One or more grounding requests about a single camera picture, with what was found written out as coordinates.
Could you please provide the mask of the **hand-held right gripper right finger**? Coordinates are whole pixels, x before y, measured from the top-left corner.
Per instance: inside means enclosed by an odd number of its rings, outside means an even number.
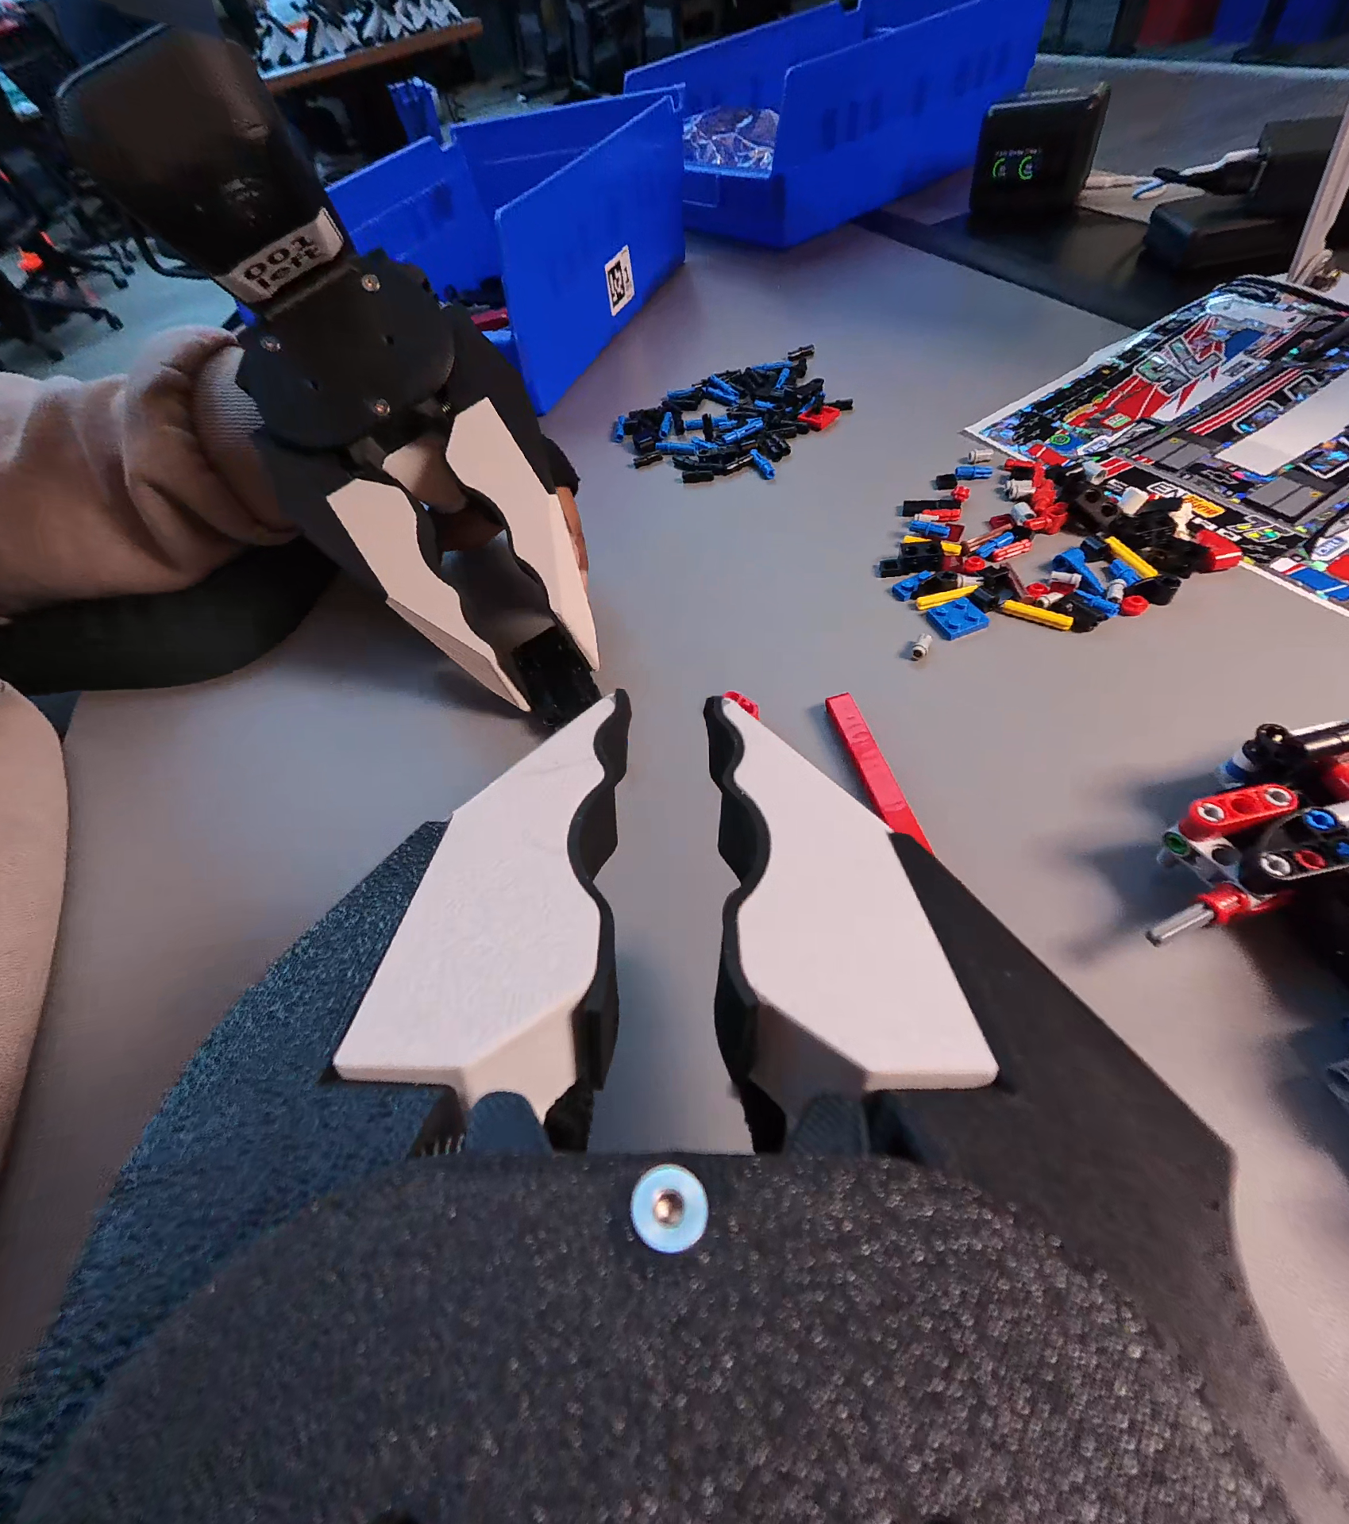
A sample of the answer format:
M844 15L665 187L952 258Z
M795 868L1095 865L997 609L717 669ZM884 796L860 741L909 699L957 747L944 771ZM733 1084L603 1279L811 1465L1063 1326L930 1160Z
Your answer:
M825 1095L978 1090L998 1065L903 861L917 847L738 699L703 707L721 790L716 1033L759 1152Z

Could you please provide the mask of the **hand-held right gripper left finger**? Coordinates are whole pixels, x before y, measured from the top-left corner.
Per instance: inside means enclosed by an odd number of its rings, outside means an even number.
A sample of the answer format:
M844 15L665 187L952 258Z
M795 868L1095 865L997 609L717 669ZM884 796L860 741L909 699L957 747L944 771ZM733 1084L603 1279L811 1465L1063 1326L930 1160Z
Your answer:
M519 1093L546 1120L606 1084L619 1025L611 909L624 690L457 807L335 1052L348 1080Z

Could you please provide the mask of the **heap of large toy parts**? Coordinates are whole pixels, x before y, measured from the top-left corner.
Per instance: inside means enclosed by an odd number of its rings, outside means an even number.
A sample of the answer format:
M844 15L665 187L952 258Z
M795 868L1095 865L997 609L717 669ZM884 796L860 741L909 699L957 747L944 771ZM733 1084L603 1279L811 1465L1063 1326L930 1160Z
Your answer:
M446 283L438 295L468 314L473 326L484 333L497 347L514 342L511 314L502 276L486 276L473 287Z

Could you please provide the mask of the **black toy panel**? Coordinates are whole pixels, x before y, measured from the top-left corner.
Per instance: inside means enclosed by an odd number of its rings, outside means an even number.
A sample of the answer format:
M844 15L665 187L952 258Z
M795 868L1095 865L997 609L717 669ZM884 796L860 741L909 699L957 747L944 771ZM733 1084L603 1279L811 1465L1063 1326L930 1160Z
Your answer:
M557 731L601 699L587 658L559 625L517 644L509 653L533 722Z

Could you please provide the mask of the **long red toy beam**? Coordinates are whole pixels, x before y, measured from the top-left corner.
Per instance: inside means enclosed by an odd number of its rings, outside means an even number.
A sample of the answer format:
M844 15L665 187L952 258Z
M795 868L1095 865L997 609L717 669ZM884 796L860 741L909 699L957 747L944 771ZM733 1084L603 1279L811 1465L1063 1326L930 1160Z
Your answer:
M874 812L894 833L911 838L930 853L933 849L854 695L828 695L825 712Z

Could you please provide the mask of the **pile of blue black pins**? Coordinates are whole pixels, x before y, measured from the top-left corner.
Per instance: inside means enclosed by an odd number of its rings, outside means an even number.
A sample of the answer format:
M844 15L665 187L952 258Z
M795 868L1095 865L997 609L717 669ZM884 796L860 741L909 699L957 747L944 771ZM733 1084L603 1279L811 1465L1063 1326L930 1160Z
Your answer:
M682 485L752 474L773 480L801 437L836 425L854 399L813 371L816 350L798 345L778 360L719 368L665 390L649 406L617 414L608 442L635 471L665 466Z

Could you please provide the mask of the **labelled blue storage bin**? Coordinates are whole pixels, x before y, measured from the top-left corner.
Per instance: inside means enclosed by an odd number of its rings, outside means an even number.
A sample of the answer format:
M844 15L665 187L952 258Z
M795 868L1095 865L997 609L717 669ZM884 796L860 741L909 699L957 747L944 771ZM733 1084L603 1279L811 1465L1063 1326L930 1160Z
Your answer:
M498 279L505 355L546 414L684 261L681 85L460 123L338 180L362 253L436 295Z

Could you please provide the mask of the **pile of mixed toy bricks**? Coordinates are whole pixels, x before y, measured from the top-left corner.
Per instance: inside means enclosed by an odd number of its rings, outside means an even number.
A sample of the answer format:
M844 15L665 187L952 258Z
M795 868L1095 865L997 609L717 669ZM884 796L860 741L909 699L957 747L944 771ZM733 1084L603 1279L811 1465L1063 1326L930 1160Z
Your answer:
M874 576L935 641L981 633L997 617L1086 634L1246 561L1243 528L1222 506L1149 466L1065 460L1044 445L968 449L925 498L898 504L897 528Z

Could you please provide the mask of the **person's left forearm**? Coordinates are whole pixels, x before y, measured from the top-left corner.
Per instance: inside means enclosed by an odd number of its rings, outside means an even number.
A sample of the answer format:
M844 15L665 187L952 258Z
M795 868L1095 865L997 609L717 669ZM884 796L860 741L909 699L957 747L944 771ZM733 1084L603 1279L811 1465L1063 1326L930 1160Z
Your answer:
M0 628L71 599L189 588L297 534L221 328L159 334L125 374L0 372Z

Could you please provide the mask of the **black round pad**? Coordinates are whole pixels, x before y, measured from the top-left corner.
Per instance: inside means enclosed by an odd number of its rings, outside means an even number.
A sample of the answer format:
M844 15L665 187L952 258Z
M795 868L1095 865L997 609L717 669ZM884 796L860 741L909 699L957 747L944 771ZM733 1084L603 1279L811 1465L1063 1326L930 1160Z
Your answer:
M338 568L297 539L248 549L197 585L71 599L0 628L0 679L25 695L181 687L281 644Z

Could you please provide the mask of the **cluttered background workbench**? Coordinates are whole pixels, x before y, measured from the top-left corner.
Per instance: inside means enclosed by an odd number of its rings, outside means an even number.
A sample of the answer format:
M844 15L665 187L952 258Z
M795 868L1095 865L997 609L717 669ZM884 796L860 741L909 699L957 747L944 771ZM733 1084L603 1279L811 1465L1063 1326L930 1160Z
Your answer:
M484 31L452 1L271 1L256 22L252 55L276 95L392 72Z

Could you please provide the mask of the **row of black office chairs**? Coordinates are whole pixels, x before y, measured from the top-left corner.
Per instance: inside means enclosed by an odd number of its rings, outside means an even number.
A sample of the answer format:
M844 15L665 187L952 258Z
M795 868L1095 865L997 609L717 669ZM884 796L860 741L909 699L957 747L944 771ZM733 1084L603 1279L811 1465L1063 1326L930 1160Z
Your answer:
M27 349L57 363L57 331L83 318L121 333L124 318L87 279L125 291L132 272L44 123L22 117L0 80L0 353Z

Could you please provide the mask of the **shiny clear plastic bag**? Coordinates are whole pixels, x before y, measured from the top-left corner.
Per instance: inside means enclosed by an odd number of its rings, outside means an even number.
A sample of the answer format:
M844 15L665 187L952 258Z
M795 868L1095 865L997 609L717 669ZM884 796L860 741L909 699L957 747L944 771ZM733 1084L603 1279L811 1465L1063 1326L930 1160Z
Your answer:
M684 117L684 163L690 168L768 176L779 112L768 106L719 104Z

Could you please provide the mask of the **holographic sticker sheet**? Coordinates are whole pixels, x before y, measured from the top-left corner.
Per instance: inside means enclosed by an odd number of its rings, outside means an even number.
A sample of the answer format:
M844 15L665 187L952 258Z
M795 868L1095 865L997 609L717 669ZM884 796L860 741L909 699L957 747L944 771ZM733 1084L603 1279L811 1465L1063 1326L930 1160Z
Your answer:
M1349 274L1325 293L1233 277L965 434L1186 499L1262 576L1349 617Z

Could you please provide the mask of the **small black power adapter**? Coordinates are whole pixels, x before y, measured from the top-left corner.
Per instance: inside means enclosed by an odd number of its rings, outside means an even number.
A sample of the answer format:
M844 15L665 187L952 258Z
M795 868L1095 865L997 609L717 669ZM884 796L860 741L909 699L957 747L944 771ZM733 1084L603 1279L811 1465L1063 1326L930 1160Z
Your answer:
M1279 274L1289 269L1301 220L1257 215L1239 196L1195 196L1155 204L1141 249L1174 274Z

